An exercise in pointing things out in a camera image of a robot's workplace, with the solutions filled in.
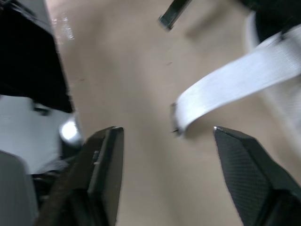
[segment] white strap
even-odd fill
[[[204,114],[301,74],[301,26],[284,39],[277,34],[253,52],[208,74],[184,91],[174,105],[179,133]]]

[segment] black object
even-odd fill
[[[189,5],[191,0],[174,0],[163,16],[159,18],[159,22],[170,31],[174,23],[179,18],[184,9]]]
[[[217,127],[225,182],[244,226],[301,224],[301,189],[292,177],[244,133]]]
[[[255,24],[259,41],[301,24],[300,0],[239,0],[256,11]]]
[[[114,226],[123,168],[123,129],[91,136],[53,184],[35,226]]]
[[[14,10],[15,5],[5,6],[0,13],[0,95],[29,97],[72,112],[52,35]]]

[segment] floor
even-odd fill
[[[171,0],[48,0],[75,108],[86,137],[125,128],[118,226],[240,226],[223,180],[214,125],[256,137],[300,183],[300,158],[255,94],[172,131],[170,105],[190,85],[244,54],[247,12],[194,0],[167,33]]]

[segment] gray object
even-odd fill
[[[25,162],[0,151],[0,219],[3,226],[32,226],[38,206]]]

